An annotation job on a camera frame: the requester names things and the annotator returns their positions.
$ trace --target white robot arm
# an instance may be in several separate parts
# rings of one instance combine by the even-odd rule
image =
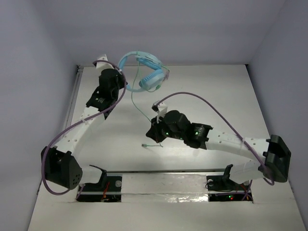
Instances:
[[[287,181],[291,152],[281,137],[272,135],[270,139],[240,139],[237,135],[218,131],[210,125],[191,123],[184,114],[176,110],[167,112],[164,103],[156,102],[152,109],[158,115],[152,119],[152,126],[146,136],[154,141],[174,138],[183,140],[192,148],[218,150],[251,159],[245,164],[227,166],[224,176],[221,176],[222,180],[231,180],[237,184],[259,178]]]
[[[99,82],[99,87],[92,94],[80,117],[82,123],[70,130],[47,152],[45,148],[41,154],[45,179],[69,190],[82,184],[99,191],[106,188],[107,172],[104,169],[94,165],[78,164],[78,155],[84,142],[105,121],[111,111],[95,115],[114,105],[119,90],[125,85],[124,78],[114,69],[103,70]],[[218,131],[210,125],[191,123],[178,111],[167,112],[164,103],[155,103],[152,108],[158,115],[151,120],[151,128],[146,136],[154,141],[162,142],[166,138],[179,139],[192,148],[219,150],[251,159],[242,165],[227,166],[224,175],[213,179],[214,181],[236,184],[259,178],[268,178],[276,182],[287,181],[291,152],[279,136],[272,135],[270,139],[240,139],[236,135]],[[255,154],[245,143],[253,147]]]

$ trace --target white floor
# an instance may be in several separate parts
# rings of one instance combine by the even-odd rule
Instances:
[[[171,66],[170,77],[154,93],[135,93],[135,103],[150,118],[154,102],[177,92],[188,91],[209,100],[244,136],[267,138],[261,110],[244,65]],[[132,83],[136,67],[124,70]],[[84,68],[73,113],[76,121],[86,101],[98,86],[97,71]],[[231,133],[226,124],[205,103],[192,96],[174,96],[165,102],[191,122],[211,125]],[[145,137],[150,128],[146,118],[131,103],[130,93],[113,110],[82,150],[79,163],[94,164],[107,171],[222,169],[247,161],[232,154],[194,150],[178,140],[165,140],[163,148],[142,148],[154,144]],[[53,189],[63,188],[50,183]],[[254,204],[230,203],[77,203],[76,190],[52,196],[42,186],[38,194],[30,231],[40,230],[305,230],[289,183],[271,187],[263,180],[252,186]]]

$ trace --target blue headphones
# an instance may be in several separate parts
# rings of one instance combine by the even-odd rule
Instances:
[[[167,78],[162,69],[162,62],[154,55],[147,52],[132,51],[124,55],[120,60],[118,64],[120,69],[123,69],[125,62],[130,55],[135,55],[135,58],[139,63],[153,69],[154,71],[139,82],[139,89],[133,89],[129,84],[127,84],[126,89],[132,92],[142,92],[152,88],[155,88],[155,90],[159,89],[162,82]]]

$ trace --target red wire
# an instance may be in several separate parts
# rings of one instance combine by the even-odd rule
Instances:
[[[106,198],[106,192],[108,191],[109,184],[110,184],[110,182],[108,182],[107,185],[106,185],[106,188],[105,188],[105,190],[104,190],[104,192],[103,192],[102,200],[103,200],[104,198]]]
[[[243,185],[240,185],[240,186],[244,189],[245,192],[247,191],[246,188]]]

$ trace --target gray wall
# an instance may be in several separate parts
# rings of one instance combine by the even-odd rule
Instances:
[[[128,51],[168,64],[247,64],[285,0],[35,0],[78,64]]]
[[[26,230],[40,151],[61,129],[76,66],[28,0],[0,3],[0,230]]]
[[[290,182],[308,226],[308,1],[287,0],[248,67],[271,133],[292,151]]]

